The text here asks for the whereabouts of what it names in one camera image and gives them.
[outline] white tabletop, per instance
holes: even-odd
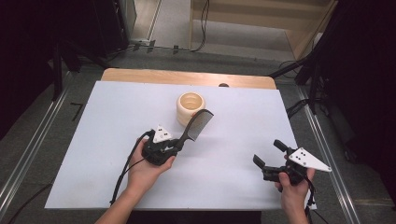
[[[268,166],[284,165],[275,139],[297,147],[279,91],[106,81],[92,90],[46,208],[108,208],[136,138],[158,124],[182,135],[176,101],[187,91],[199,92],[214,117],[136,209],[280,208],[280,193],[252,161],[257,154]]]

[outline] comb teeth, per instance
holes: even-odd
[[[206,124],[212,119],[213,114],[206,110],[202,109],[198,111],[194,117],[190,120],[189,124],[187,125],[187,136],[192,140],[195,141],[198,138],[198,135],[204,129]]]

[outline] hand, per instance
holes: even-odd
[[[176,158],[174,156],[169,158],[161,166],[150,164],[148,161],[141,161],[143,160],[143,146],[147,141],[147,139],[142,139],[131,158],[129,165],[140,162],[129,170],[126,190],[138,190],[142,194],[146,193],[154,185],[158,176],[172,167],[172,163]]]
[[[315,174],[315,169],[308,168],[306,175],[309,180],[312,180]],[[304,201],[309,186],[306,180],[303,180],[298,185],[293,186],[290,183],[289,176],[286,173],[279,173],[280,183],[275,183],[275,186],[283,188],[281,196],[282,208],[289,218],[290,223],[305,223],[306,217],[304,215]]]

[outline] person's left hand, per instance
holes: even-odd
[[[147,141],[147,139],[143,139],[138,144],[129,165],[133,165],[136,162],[143,160],[142,150]],[[166,163],[161,166],[153,165],[146,160],[139,162],[129,170],[126,190],[138,190],[142,194],[146,193],[154,185],[158,176],[172,167],[172,163],[175,158],[175,156],[169,158]]]

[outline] beige cup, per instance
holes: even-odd
[[[201,109],[205,109],[205,99],[196,92],[186,92],[177,99],[177,120],[187,126],[190,119]]]

